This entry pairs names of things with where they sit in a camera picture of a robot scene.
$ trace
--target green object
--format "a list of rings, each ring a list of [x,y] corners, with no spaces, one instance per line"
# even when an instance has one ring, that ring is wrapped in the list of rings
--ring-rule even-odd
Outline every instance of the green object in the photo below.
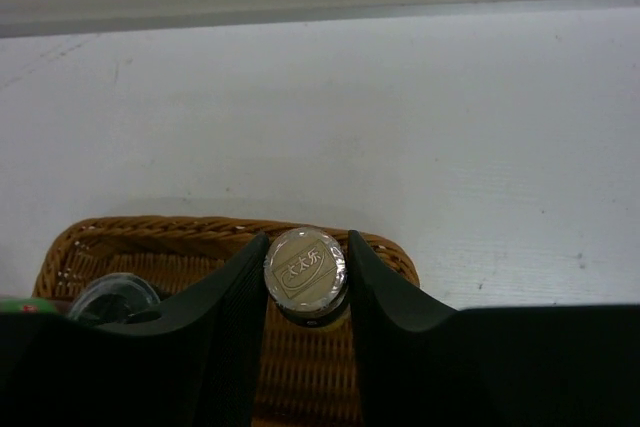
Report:
[[[46,299],[0,299],[0,312],[57,314],[58,309]]]

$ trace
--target brown basket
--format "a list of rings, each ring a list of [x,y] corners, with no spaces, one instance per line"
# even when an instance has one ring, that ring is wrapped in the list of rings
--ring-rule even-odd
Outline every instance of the brown basket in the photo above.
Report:
[[[73,300],[90,281],[110,272],[132,272],[176,293],[222,266],[256,233],[273,240],[299,226],[224,217],[85,220],[51,246],[33,295]],[[322,229],[346,252],[347,231]],[[419,285],[411,259],[398,245],[363,236],[389,267]],[[269,302],[253,425],[361,424],[351,322],[331,332],[311,332],[285,320]]]

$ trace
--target gold bottle cap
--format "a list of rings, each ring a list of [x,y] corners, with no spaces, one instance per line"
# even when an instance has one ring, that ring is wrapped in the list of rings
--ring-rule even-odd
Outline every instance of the gold bottle cap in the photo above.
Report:
[[[346,295],[347,270],[340,244],[312,227],[278,237],[264,261],[264,279],[278,307],[305,318],[334,311]]]

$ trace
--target white table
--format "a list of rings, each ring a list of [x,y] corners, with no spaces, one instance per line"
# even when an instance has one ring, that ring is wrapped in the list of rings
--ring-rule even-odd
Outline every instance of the white table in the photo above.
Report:
[[[186,214],[381,234],[454,307],[638,302],[638,4],[0,40],[0,292]]]

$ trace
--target scratch on table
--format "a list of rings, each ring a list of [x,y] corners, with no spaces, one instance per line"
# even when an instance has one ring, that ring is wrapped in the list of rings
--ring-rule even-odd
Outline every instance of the scratch on table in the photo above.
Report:
[[[87,45],[89,42],[92,42],[93,40],[95,40],[98,37],[100,37],[100,35],[101,34],[91,35],[91,36],[89,36],[89,38],[85,38],[81,42],[77,42],[77,43],[75,43],[75,44],[73,44],[71,46],[65,47],[72,40],[77,40],[78,37],[79,37],[78,35],[69,36],[65,41],[60,42],[59,44],[56,44],[54,47],[51,47],[50,49],[47,49],[46,51],[41,52],[40,54],[38,54],[38,58],[36,60],[33,60],[33,61],[23,65],[22,67],[20,67],[13,74],[13,77],[11,77],[6,82],[2,82],[0,84],[0,92],[2,92],[2,90],[6,89],[10,85],[13,85],[13,84],[15,84],[17,82],[20,82],[25,77],[28,77],[29,75],[35,73],[36,71],[40,70],[41,68],[43,68],[43,67],[45,67],[45,66],[47,66],[47,65],[49,65],[51,63],[54,63],[54,62],[56,62],[56,61],[58,61],[60,59],[62,59],[63,57],[69,55],[71,52],[76,51],[78,49],[81,49],[82,47]]]

